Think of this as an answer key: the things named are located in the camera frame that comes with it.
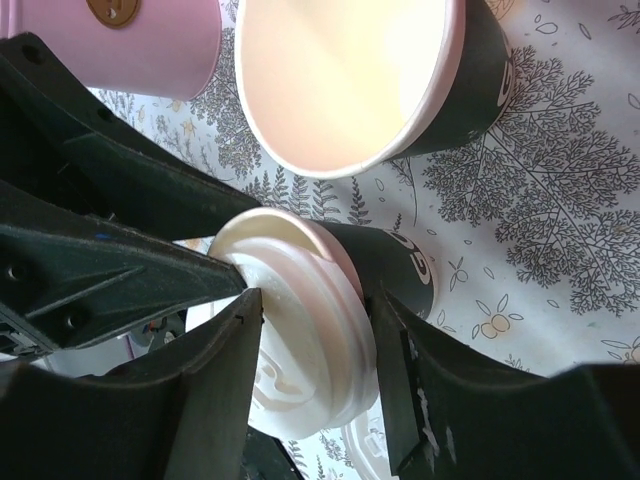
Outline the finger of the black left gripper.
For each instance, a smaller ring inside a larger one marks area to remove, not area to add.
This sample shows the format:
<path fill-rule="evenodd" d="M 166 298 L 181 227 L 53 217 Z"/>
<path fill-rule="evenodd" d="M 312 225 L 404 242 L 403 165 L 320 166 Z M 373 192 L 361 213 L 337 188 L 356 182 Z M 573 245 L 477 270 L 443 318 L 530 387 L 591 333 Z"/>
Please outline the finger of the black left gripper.
<path fill-rule="evenodd" d="M 212 236 L 259 204 L 118 118 L 30 32 L 1 42 L 1 179 L 163 240 Z"/>
<path fill-rule="evenodd" d="M 244 288 L 234 267 L 139 233 L 60 235 L 4 225 L 1 352 L 86 348 Z"/>

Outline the black paper coffee cup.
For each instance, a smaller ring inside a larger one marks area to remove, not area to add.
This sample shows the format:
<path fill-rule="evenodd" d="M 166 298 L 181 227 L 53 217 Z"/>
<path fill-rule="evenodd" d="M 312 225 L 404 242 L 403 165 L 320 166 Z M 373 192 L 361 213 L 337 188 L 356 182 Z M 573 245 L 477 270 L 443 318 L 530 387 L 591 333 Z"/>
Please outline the black paper coffee cup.
<path fill-rule="evenodd" d="M 419 243 L 391 230 L 304 219 L 260 207 L 230 220 L 215 235 L 209 254 L 219 257 L 233 243 L 266 237 L 284 241 L 340 266 L 362 298 L 383 284 L 425 320 L 437 297 L 435 267 Z"/>

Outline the white plastic cup lid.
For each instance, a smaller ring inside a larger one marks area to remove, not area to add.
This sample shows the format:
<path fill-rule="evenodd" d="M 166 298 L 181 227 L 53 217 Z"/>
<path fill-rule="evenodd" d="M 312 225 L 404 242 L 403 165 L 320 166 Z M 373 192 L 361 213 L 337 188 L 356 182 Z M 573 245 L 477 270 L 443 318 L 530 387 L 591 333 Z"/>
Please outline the white plastic cup lid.
<path fill-rule="evenodd" d="M 360 479 L 396 479 L 389 464 L 384 419 L 379 402 L 342 426 L 341 436 L 346 454 Z"/>

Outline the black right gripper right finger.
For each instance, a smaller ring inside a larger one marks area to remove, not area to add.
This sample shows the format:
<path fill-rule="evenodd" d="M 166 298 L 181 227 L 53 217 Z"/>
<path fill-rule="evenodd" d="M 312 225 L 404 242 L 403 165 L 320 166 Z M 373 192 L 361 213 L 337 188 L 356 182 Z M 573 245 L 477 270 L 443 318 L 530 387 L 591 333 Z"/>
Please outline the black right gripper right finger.
<path fill-rule="evenodd" d="M 389 464 L 402 479 L 635 479 L 639 369 L 542 377 L 493 360 L 389 291 L 367 302 Z"/>

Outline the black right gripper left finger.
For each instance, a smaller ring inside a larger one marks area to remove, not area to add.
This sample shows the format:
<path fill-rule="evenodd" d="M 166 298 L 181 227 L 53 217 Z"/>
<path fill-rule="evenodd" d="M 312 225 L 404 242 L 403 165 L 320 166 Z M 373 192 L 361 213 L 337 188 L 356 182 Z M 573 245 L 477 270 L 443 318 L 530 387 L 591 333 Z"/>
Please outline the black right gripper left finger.
<path fill-rule="evenodd" d="M 262 325 L 250 289 L 103 376 L 1 366 L 5 479 L 235 479 Z"/>

